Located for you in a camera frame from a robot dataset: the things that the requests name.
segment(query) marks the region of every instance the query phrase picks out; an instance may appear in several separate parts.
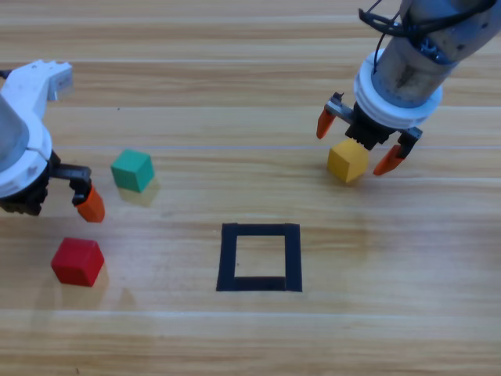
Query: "black tape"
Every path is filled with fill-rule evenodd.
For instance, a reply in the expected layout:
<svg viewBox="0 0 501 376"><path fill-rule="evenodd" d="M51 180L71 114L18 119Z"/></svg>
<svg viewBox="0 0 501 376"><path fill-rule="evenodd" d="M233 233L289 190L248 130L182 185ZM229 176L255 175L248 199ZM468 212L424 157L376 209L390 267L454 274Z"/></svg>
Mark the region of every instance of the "black tape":
<svg viewBox="0 0 501 376"><path fill-rule="evenodd" d="M235 277L236 238L285 237L284 277ZM301 236L299 225L255 225L223 223L217 291L302 292Z"/></svg>

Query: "wood grain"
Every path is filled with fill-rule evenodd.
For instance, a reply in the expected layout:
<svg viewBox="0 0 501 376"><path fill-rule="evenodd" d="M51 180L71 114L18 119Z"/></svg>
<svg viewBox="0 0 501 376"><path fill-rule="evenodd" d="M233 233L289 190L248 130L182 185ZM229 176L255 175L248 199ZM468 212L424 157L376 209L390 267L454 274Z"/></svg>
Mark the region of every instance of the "wood grain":
<svg viewBox="0 0 501 376"><path fill-rule="evenodd" d="M74 65L45 124L106 203L85 223L51 181L40 217L0 213L1 376L501 374L501 39L446 82L408 160L370 173L392 136L344 186L326 159L346 124L315 127L334 91L353 100L370 4L0 2L2 68ZM143 194L114 185L126 147L153 158ZM304 291L217 292L224 222L299 223ZM95 287L53 275L64 237L99 242ZM283 257L239 240L237 272Z"/></svg>

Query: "wooden block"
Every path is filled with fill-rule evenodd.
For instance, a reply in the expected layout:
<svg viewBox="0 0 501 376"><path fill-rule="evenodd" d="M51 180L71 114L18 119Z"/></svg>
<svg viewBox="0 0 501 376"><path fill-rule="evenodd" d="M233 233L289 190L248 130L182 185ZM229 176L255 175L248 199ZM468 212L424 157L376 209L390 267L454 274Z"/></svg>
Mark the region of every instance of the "wooden block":
<svg viewBox="0 0 501 376"><path fill-rule="evenodd" d="M151 156L135 150L124 150L111 171L119 188L135 192L143 192L155 175Z"/></svg>
<svg viewBox="0 0 501 376"><path fill-rule="evenodd" d="M104 264L99 245L93 240L65 238L51 267L62 284L92 287Z"/></svg>
<svg viewBox="0 0 501 376"><path fill-rule="evenodd" d="M353 139L346 139L329 151L327 167L345 183L362 176L368 165L369 151Z"/></svg>

